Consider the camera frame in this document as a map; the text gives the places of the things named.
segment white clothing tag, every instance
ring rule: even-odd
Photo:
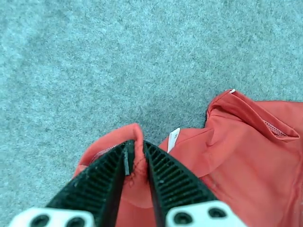
[[[178,139],[179,133],[180,133],[180,128],[177,128],[169,134],[169,145],[167,148],[167,153],[169,153],[174,148],[176,141]]]

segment red fabric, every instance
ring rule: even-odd
[[[74,176],[95,155],[135,140],[134,171],[125,180],[117,227],[154,227],[147,164],[138,124],[114,130],[85,152]],[[159,147],[168,148],[168,138]],[[303,103],[254,102],[226,91],[207,110],[203,129],[181,129],[170,154],[252,227],[303,227]]]

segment red jacket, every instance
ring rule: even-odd
[[[117,227],[154,227],[143,133],[131,124],[93,143],[74,176],[110,147],[135,140],[134,171]],[[168,138],[159,147],[168,149]],[[237,91],[216,97],[203,129],[181,129],[170,154],[252,227],[303,227],[303,103],[254,102]]]

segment zipper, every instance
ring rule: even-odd
[[[96,159],[98,159],[101,155],[105,154],[106,152],[110,151],[111,149],[115,148],[116,146],[117,146],[117,144],[96,153],[94,155],[94,157],[91,159],[89,165],[92,164],[94,161],[96,161]]]

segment screw hole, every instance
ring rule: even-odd
[[[212,218],[224,218],[226,217],[226,213],[224,212],[224,210],[219,209],[219,208],[211,208],[208,211],[208,214],[212,217]]]
[[[66,227],[84,227],[85,221],[82,218],[73,218],[69,220]]]
[[[193,222],[193,218],[184,212],[177,213],[174,217],[174,222],[176,224],[190,224]]]
[[[39,215],[31,223],[31,227],[45,227],[49,221],[49,217],[46,214]]]

